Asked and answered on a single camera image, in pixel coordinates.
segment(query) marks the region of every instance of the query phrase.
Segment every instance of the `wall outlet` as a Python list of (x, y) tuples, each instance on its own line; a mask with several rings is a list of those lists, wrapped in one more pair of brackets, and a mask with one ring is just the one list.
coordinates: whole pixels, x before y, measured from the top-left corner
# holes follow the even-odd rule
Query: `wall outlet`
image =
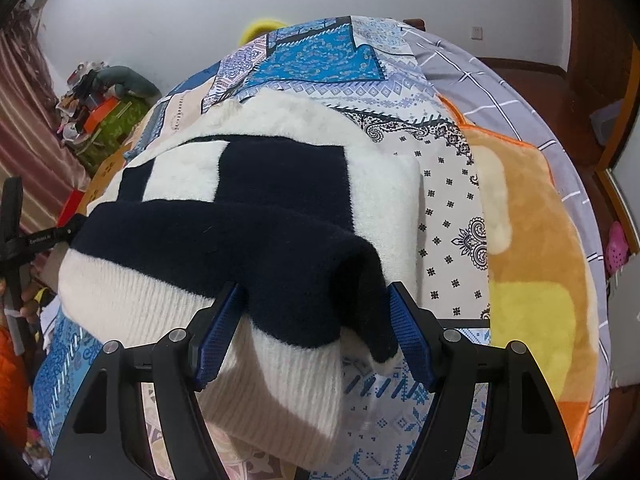
[(482, 27), (471, 27), (471, 39), (482, 40)]

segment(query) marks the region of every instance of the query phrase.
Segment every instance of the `metal screw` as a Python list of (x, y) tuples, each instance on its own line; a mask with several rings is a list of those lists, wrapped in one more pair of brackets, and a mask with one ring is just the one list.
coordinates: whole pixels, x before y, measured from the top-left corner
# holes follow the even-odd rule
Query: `metal screw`
[(105, 354), (113, 354), (117, 349), (118, 346), (120, 344), (117, 341), (107, 341), (103, 346), (102, 346), (102, 351)]
[(522, 341), (511, 341), (511, 350), (516, 352), (516, 354), (526, 354), (527, 345), (525, 345)]
[(174, 343), (182, 341), (185, 337), (187, 337), (187, 331), (183, 328), (176, 328), (175, 330), (171, 330), (171, 332), (169, 332), (169, 339)]
[(448, 330), (444, 331), (444, 339), (446, 339), (450, 343), (457, 343), (458, 341), (460, 341), (460, 338), (462, 338), (460, 332), (453, 328), (449, 328)]

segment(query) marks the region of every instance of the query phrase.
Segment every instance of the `black and white sweater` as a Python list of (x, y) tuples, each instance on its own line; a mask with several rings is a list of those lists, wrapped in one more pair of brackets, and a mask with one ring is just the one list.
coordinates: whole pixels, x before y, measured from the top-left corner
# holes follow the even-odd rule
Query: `black and white sweater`
[(60, 269), (64, 311), (101, 341), (148, 344), (241, 283), (247, 314), (200, 407), (314, 468), (340, 420), (340, 342), (380, 373), (399, 358), (385, 286), (415, 294), (418, 188), (414, 160), (338, 112), (270, 90), (225, 101), (92, 204)]

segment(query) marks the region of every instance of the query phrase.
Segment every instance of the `pink curtain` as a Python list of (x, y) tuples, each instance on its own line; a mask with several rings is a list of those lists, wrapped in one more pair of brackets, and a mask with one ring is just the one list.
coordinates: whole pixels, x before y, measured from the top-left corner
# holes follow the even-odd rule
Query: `pink curtain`
[(52, 227), (71, 190), (89, 182), (54, 136), (60, 124), (55, 106), (31, 11), (22, 2), (0, 29), (0, 184), (22, 176), (21, 226), (27, 232)]

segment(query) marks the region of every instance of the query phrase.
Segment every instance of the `yellow round object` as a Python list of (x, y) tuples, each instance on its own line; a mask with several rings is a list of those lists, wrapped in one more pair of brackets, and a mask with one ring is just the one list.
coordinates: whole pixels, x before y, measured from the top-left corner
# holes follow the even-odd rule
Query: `yellow round object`
[(242, 37), (240, 38), (240, 43), (238, 46), (243, 46), (244, 44), (249, 43), (251, 40), (255, 40), (255, 38), (259, 38), (267, 32), (278, 30), (282, 27), (287, 27), (287, 24), (276, 22), (275, 20), (258, 20), (257, 22), (253, 22), (242, 33)]

